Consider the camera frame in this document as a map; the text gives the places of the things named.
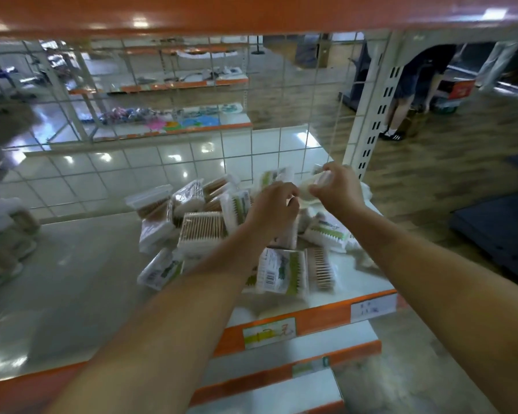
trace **black and white shoe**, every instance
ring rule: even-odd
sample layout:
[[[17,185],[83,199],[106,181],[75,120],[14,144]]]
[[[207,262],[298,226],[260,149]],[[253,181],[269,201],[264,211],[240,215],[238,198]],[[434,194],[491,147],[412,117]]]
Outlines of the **black and white shoe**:
[[[402,132],[395,132],[393,135],[390,135],[387,131],[380,132],[378,137],[384,141],[402,141],[404,139]]]

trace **shelf label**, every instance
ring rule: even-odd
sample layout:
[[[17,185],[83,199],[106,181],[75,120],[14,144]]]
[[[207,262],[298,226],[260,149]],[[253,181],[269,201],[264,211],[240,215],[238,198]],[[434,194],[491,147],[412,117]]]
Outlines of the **shelf label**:
[[[296,363],[292,366],[292,377],[304,376],[330,367],[330,358],[324,356],[309,362]]]
[[[397,294],[351,304],[351,322],[364,321],[397,310]]]
[[[243,329],[243,342],[246,350],[296,337],[296,319],[294,317]]]

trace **sign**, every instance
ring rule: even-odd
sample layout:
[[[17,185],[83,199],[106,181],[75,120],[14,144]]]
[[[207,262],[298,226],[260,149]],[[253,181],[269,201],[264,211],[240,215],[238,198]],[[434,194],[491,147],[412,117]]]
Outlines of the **sign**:
[[[397,294],[351,304],[351,322],[364,321],[397,310]]]
[[[296,337],[296,319],[294,317],[243,329],[243,342],[246,350]]]
[[[309,362],[296,363],[292,366],[292,377],[304,376],[330,367],[328,356],[314,359]]]

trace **shorts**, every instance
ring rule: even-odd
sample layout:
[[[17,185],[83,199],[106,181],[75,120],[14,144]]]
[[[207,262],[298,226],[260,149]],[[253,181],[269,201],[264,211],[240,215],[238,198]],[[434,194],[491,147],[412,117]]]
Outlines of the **shorts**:
[[[395,87],[395,99],[406,99],[407,97],[416,94],[416,84],[418,83],[419,72],[416,74],[401,74],[397,87]]]

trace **wire mesh panel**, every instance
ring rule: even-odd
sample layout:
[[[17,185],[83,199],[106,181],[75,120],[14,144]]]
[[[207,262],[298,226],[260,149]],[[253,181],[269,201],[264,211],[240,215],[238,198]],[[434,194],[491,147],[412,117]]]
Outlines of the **wire mesh panel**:
[[[64,219],[166,183],[350,164],[387,37],[0,43],[0,196]]]

